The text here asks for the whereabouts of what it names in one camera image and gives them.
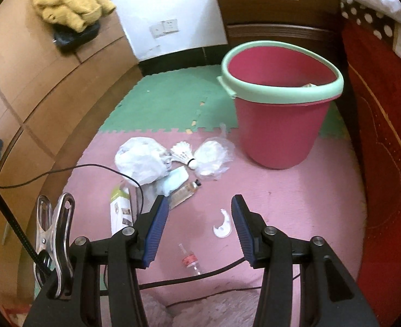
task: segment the small bottle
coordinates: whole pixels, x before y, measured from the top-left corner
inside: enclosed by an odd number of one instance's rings
[[[169,209],[173,209],[175,206],[181,204],[184,200],[190,198],[197,192],[201,185],[202,183],[200,183],[199,180],[195,180],[194,182],[182,186],[176,192],[173,192],[170,195]]]
[[[199,261],[197,260],[194,253],[191,251],[187,251],[184,246],[182,246],[182,243],[179,244],[179,248],[182,251],[182,264],[184,264],[184,267],[186,267],[190,271],[190,274],[193,276],[201,275],[202,272],[199,267]]]

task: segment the white plastic bag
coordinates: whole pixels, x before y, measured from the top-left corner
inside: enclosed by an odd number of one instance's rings
[[[114,162],[120,172],[129,175],[140,185],[152,183],[168,174],[171,156],[152,138],[130,138],[117,151]],[[129,184],[137,185],[125,178]]]
[[[229,167],[224,164],[234,159],[235,145],[226,139],[226,126],[220,125],[222,134],[206,139],[194,153],[196,175],[204,180],[219,179]]]

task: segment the green foam mat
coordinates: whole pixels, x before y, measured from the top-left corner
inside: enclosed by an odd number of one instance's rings
[[[156,132],[198,128],[213,131],[224,123],[237,128],[234,101],[217,81],[220,65],[191,67],[146,76],[125,96],[101,126],[101,132]],[[347,132],[334,102],[320,136],[344,138]]]

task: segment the electrical outlet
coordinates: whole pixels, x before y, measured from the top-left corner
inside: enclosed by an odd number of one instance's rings
[[[162,37],[166,34],[164,31],[164,23],[163,22],[154,24],[153,26],[149,27],[149,29],[154,38]]]
[[[177,19],[169,19],[167,21],[163,21],[164,33],[178,32],[178,20]]]

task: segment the white plastic piece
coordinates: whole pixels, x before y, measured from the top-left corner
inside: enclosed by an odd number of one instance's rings
[[[188,168],[190,169],[196,169],[197,161],[194,159],[191,151],[191,145],[185,141],[177,143],[170,150],[173,161],[178,161],[185,165],[188,165]]]
[[[114,162],[117,169],[129,175],[142,186],[165,177],[169,173],[171,156],[152,138],[130,138],[117,151]]]
[[[194,153],[196,175],[203,180],[217,180],[229,167],[225,164],[234,159],[234,144],[226,139],[226,126],[220,125],[222,134],[206,139]]]
[[[213,232],[217,237],[225,238],[225,237],[228,237],[231,233],[231,220],[230,220],[229,214],[227,213],[227,211],[225,209],[220,209],[220,211],[222,212],[225,219],[223,221],[223,224],[221,226],[219,226],[218,228],[213,226]]]

